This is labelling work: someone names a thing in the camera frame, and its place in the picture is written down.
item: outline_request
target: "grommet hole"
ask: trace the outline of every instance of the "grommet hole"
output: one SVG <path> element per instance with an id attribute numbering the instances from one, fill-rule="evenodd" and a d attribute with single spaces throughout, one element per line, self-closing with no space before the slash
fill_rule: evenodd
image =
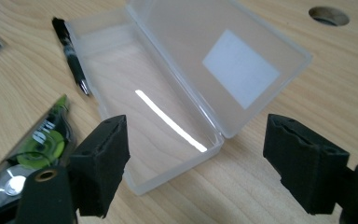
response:
<path id="1" fill-rule="evenodd" d="M 330 26 L 343 26 L 350 22 L 346 13 L 334 7 L 313 7 L 309 14 L 319 23 Z"/>
<path id="2" fill-rule="evenodd" d="M 57 171 L 56 170 L 46 170 L 40 174 L 38 174 L 34 180 L 36 180 L 37 182 L 44 182 L 44 181 L 48 181 L 52 178 L 54 178 L 57 175 Z"/>

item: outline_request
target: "black pen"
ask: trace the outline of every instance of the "black pen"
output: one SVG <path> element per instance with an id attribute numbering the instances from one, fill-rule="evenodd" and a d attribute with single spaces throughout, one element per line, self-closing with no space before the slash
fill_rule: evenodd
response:
<path id="1" fill-rule="evenodd" d="M 53 27 L 57 33 L 57 37 L 60 39 L 60 42 L 63 46 L 63 53 L 65 54 L 66 61 L 68 62 L 69 67 L 71 68 L 72 74 L 74 75 L 75 83 L 80 89 L 86 94 L 89 95 L 89 89 L 87 87 L 87 81 L 84 77 L 83 70 L 81 68 L 80 62 L 77 58 L 74 46 L 72 45 L 69 32 L 66 29 L 65 21 L 62 19 L 53 18 L 52 20 Z"/>

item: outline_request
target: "wooden table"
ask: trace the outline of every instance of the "wooden table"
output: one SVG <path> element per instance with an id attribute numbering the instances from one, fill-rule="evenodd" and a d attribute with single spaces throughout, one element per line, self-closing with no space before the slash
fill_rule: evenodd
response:
<path id="1" fill-rule="evenodd" d="M 82 217 L 81 223 L 337 223 L 339 206 L 332 216 L 308 215 L 262 151 L 267 115 L 275 113 L 349 151 L 350 168 L 358 164 L 358 1 L 241 2 L 307 49 L 311 64 L 217 156 L 143 196 L 122 182 L 107 218 Z M 0 0 L 0 160 L 64 93 L 79 141 L 99 124 L 97 103 L 75 85 L 51 18 L 71 20 L 124 4 Z M 344 11 L 350 23 L 314 21 L 309 10 L 326 5 Z"/>

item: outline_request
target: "plastic box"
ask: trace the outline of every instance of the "plastic box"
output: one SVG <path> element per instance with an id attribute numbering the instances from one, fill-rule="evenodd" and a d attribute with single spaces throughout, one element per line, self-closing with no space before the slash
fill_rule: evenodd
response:
<path id="1" fill-rule="evenodd" d="M 210 159 L 310 62 L 228 0 L 133 0 L 66 23 L 102 119 L 125 114 L 143 194 Z"/>

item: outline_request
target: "wood grain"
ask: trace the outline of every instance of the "wood grain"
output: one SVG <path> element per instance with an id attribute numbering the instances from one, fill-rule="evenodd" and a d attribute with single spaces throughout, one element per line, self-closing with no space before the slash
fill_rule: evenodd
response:
<path id="1" fill-rule="evenodd" d="M 255 14 L 307 49 L 308 68 L 209 161 L 143 196 L 123 182 L 106 219 L 80 223 L 337 223 L 311 216 L 262 157 L 268 113 L 297 119 L 351 153 L 358 164 L 358 1 L 241 0 Z M 78 140 L 100 122 L 96 101 L 72 80 L 51 27 L 53 16 L 81 18 L 124 5 L 118 0 L 0 0 L 0 160 L 63 94 Z M 322 25 L 308 12 L 336 7 L 349 15 L 341 27 Z"/>

